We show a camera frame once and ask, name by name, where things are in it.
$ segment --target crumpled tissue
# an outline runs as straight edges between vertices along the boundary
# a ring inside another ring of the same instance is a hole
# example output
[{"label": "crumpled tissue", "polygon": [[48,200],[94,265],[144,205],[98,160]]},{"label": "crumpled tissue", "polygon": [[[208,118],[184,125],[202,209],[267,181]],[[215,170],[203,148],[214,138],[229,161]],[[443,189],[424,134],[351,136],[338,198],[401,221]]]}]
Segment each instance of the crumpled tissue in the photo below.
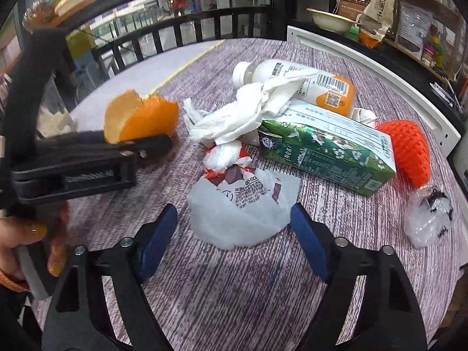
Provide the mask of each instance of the crumpled tissue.
[{"label": "crumpled tissue", "polygon": [[252,163],[250,157],[239,157],[242,143],[234,140],[226,144],[216,145],[203,158],[203,166],[215,173],[224,173],[234,164],[247,167]]},{"label": "crumpled tissue", "polygon": [[295,70],[265,83],[244,85],[237,90],[234,102],[206,116],[205,111],[197,111],[193,107],[190,98],[184,100],[183,119],[189,139],[205,145],[213,141],[220,145],[257,129],[263,119],[282,114],[304,81],[318,72],[315,69]]},{"label": "crumpled tissue", "polygon": [[351,118],[358,123],[367,125],[368,127],[374,129],[377,127],[378,117],[369,109],[353,108]]}]

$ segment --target person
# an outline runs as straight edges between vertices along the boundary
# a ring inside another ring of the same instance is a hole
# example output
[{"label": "person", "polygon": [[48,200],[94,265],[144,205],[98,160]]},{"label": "person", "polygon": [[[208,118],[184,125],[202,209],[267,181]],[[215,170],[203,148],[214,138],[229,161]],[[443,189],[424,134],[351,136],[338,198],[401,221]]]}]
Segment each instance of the person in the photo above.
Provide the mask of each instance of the person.
[{"label": "person", "polygon": [[185,6],[187,0],[172,0],[172,10],[174,11],[174,17],[179,15],[185,16]]},{"label": "person", "polygon": [[[50,274],[58,277],[66,262],[66,225],[68,224],[68,204],[59,211],[58,227],[51,239],[50,256],[47,268]],[[41,241],[47,234],[47,226],[34,220],[4,217],[0,214],[0,285],[17,292],[27,292],[29,287],[15,258],[14,248]]]}]

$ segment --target purple wood grain tabletop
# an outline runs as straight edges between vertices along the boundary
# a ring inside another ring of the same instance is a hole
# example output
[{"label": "purple wood grain tabletop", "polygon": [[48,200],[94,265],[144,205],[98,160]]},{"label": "purple wood grain tabletop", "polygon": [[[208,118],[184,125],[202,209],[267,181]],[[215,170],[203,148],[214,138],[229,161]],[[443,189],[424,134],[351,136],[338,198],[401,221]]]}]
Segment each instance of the purple wood grain tabletop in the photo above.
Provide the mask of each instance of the purple wood grain tabletop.
[{"label": "purple wood grain tabletop", "polygon": [[[359,65],[337,56],[296,44],[251,38],[223,42],[173,77],[158,93],[180,106],[191,97],[195,107],[212,111],[235,99],[231,74],[239,61],[270,58],[341,75],[356,86],[355,106],[373,110],[381,122],[413,120],[426,134],[431,183],[445,186],[455,217],[452,230],[435,245],[419,250],[403,232],[404,209],[415,188],[401,170],[367,198],[312,174],[262,159],[253,146],[247,146],[247,152],[258,167],[301,178],[298,201],[313,220],[325,223],[335,236],[345,236],[358,247],[378,250],[390,244],[396,249],[415,290],[430,339],[455,288],[462,220],[452,171],[428,128],[401,96]],[[176,351],[293,350],[318,307],[325,284],[313,275],[289,228],[256,247],[233,251],[219,250],[194,237],[186,197],[203,173],[204,150],[187,139],[182,120],[177,134],[180,143],[175,152],[140,169],[136,187],[70,201],[72,242],[90,250],[113,246],[122,237],[133,236],[145,222],[156,219],[170,202],[177,207],[179,223],[158,271],[144,291],[172,347]],[[359,278],[339,342],[352,335],[363,287],[364,278]],[[128,342],[110,278],[104,279],[104,288],[116,335]],[[42,324],[47,307],[48,301],[36,307]]]}]

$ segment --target red knitted strawberry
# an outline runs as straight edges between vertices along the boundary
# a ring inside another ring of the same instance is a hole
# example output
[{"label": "red knitted strawberry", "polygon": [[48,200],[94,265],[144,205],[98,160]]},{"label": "red knitted strawberry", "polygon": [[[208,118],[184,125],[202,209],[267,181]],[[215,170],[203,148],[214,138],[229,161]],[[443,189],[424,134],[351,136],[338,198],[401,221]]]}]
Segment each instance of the red knitted strawberry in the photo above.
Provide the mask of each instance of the red knitted strawberry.
[{"label": "red knitted strawberry", "polygon": [[377,126],[392,138],[396,164],[401,167],[416,187],[425,185],[431,177],[431,157],[426,137],[416,123],[394,120]]}]

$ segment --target hand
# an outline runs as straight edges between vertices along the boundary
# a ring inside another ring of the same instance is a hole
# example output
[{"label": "hand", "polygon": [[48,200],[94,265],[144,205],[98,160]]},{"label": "hand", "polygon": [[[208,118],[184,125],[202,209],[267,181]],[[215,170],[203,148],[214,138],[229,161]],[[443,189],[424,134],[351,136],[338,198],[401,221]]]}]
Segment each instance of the hand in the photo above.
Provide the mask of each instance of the hand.
[{"label": "hand", "polygon": [[[68,204],[60,210],[60,226],[51,240],[51,254],[47,262],[49,273],[59,276],[66,262],[66,225],[68,224]],[[44,238],[47,233],[45,224],[18,217],[0,217],[0,270],[13,282],[24,281],[24,274],[13,254],[13,248],[29,245]]]}]

